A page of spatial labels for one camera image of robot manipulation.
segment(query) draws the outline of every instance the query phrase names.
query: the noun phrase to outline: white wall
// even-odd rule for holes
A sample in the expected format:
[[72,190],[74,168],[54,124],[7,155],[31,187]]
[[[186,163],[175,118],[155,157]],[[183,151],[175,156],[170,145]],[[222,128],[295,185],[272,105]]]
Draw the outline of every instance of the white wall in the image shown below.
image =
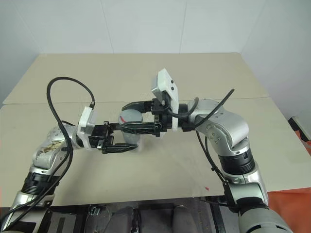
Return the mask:
[[310,0],[268,0],[242,55],[286,118],[311,109]]
[[241,52],[264,3],[0,0],[0,103],[39,53]]

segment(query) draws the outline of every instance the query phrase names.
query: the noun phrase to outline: red mark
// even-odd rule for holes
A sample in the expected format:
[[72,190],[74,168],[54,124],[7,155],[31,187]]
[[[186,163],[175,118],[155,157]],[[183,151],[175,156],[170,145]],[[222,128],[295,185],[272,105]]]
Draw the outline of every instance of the red mark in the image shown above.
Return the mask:
[[123,123],[125,123],[126,121],[123,119],[123,117],[120,116],[120,119]]

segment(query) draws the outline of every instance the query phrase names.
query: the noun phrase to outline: robotic arm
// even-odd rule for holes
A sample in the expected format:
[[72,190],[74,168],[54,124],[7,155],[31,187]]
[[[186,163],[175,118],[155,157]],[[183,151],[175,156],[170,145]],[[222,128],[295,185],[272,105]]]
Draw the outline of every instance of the robotic arm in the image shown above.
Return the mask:
[[[102,153],[119,153],[137,148],[130,143],[114,144],[113,131],[130,134],[152,134],[160,137],[167,129],[184,132],[197,131],[204,134],[219,156],[225,197],[230,210],[239,214],[241,233],[291,233],[292,231],[274,211],[268,208],[268,195],[255,162],[248,139],[248,125],[244,119],[229,111],[214,100],[193,100],[179,104],[178,90],[173,79],[164,69],[153,82],[151,101],[132,102],[122,108],[140,114],[151,112],[153,122],[124,122],[103,125],[94,124],[93,110],[85,107],[78,126],[64,123],[74,149],[100,150]],[[1,230],[43,232],[51,219],[48,206],[52,204],[54,190],[50,192],[21,221],[10,226],[23,207],[35,200],[40,193],[51,186],[66,167],[61,166],[67,151],[63,133],[58,127],[52,129],[47,140],[36,150],[23,188],[17,193],[11,212],[2,224]]]

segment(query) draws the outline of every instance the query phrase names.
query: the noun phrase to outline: beige tabletop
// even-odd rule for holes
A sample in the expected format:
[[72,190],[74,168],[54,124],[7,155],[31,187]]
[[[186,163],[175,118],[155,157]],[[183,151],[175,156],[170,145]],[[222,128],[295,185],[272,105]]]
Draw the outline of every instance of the beige tabletop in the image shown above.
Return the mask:
[[[49,54],[37,57],[0,109],[0,205],[11,205],[34,150],[56,125],[46,104],[50,79],[69,76],[84,82],[95,95],[100,124],[116,122],[127,102],[153,98],[151,79],[164,67],[180,100],[219,100],[236,89],[225,108],[248,122],[251,149],[268,191],[311,186],[309,154],[239,54]],[[68,81],[55,83],[52,99],[60,117],[73,123],[89,103],[85,90]],[[120,132],[115,141],[123,142]],[[213,151],[212,156],[219,164]],[[53,204],[222,194],[195,133],[169,131],[162,139],[144,135],[140,152],[75,151]]]
[[[125,104],[97,103],[97,123],[116,122]],[[85,103],[55,106],[62,119],[77,122]],[[248,122],[251,149],[268,191],[311,186],[311,158],[270,98],[229,100],[225,108]],[[34,150],[55,125],[47,104],[9,104],[0,109],[1,206],[11,205],[23,185]],[[115,136],[116,142],[123,142],[120,132]],[[213,151],[212,156],[219,164]],[[53,204],[210,195],[223,195],[223,187],[210,170],[195,133],[170,131],[162,139],[144,135],[141,152],[104,155],[76,150]]]
[[[48,54],[37,57],[4,104],[46,103],[46,86],[58,76],[82,81],[97,102],[150,100],[151,80],[163,68],[180,100],[221,99],[231,88],[234,99],[268,96],[238,53]],[[52,92],[54,102],[89,101],[85,90],[68,81],[55,83]]]

